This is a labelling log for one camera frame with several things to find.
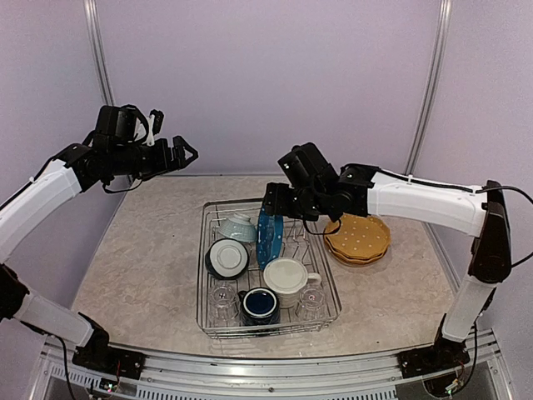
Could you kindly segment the yellow polka dot plate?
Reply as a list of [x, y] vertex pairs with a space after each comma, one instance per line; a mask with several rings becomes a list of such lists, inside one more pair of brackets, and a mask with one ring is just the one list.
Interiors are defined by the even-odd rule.
[[374, 253], [364, 253], [364, 252], [343, 252], [343, 251], [338, 250], [338, 249], [335, 249], [335, 248], [333, 248], [333, 247], [329, 247], [329, 248], [331, 248], [331, 249], [333, 249], [334, 251], [339, 252], [339, 253], [341, 253], [341, 254], [343, 254], [343, 255], [349, 257], [349, 258], [362, 258], [362, 259], [364, 259], [364, 258], [373, 258], [373, 257], [375, 257], [375, 256], [377, 256], [377, 255], [379, 255], [379, 254], [381, 254], [381, 253], [383, 253], [383, 252], [387, 252], [387, 250], [385, 250], [385, 251], [383, 251], [383, 252], [374, 252]]
[[329, 222], [324, 240], [330, 248], [346, 253], [381, 253], [391, 244], [389, 227], [375, 216], [344, 214], [338, 222]]

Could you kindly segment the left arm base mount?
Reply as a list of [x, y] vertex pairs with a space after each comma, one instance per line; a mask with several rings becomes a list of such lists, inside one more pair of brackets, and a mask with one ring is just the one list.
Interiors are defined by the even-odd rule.
[[142, 352], [95, 343], [77, 347], [72, 358], [74, 365], [135, 380], [140, 378], [145, 361], [146, 355]]

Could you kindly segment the blue polka dot plate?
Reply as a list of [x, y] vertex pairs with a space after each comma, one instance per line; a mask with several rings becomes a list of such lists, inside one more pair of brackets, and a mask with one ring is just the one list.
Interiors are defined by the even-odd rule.
[[281, 215], [269, 215], [262, 206], [257, 221], [256, 256], [261, 271], [281, 253], [284, 220]]

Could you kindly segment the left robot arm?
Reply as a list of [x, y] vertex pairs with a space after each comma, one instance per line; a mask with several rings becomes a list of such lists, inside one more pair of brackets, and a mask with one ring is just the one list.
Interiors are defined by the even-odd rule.
[[101, 371], [116, 363], [107, 332], [88, 317], [34, 292], [7, 266], [25, 237], [64, 203], [97, 183], [107, 187], [119, 176], [140, 183], [188, 167], [198, 152], [183, 137], [159, 138], [164, 114], [148, 116], [134, 105], [105, 105], [96, 127], [81, 143], [50, 157], [38, 174], [1, 206], [1, 318], [16, 319], [83, 348]]

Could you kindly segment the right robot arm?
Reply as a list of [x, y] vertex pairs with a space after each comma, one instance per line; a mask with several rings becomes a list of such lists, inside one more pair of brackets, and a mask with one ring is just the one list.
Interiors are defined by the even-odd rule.
[[507, 188], [496, 181], [462, 187], [355, 163], [340, 172], [331, 165], [307, 171], [293, 162], [283, 163], [282, 168], [290, 182], [267, 185], [263, 207], [269, 215], [303, 222], [316, 221], [321, 215], [336, 222], [344, 214], [406, 218], [474, 239], [466, 275], [434, 342], [397, 356], [405, 378], [466, 365], [470, 330], [490, 305], [497, 286], [519, 265], [511, 259]]

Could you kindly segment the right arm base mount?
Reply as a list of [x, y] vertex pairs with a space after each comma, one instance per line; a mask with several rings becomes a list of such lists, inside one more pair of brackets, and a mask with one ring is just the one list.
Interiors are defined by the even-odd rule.
[[413, 378], [459, 367], [471, 359], [464, 343], [451, 342], [399, 352], [397, 360], [402, 377]]

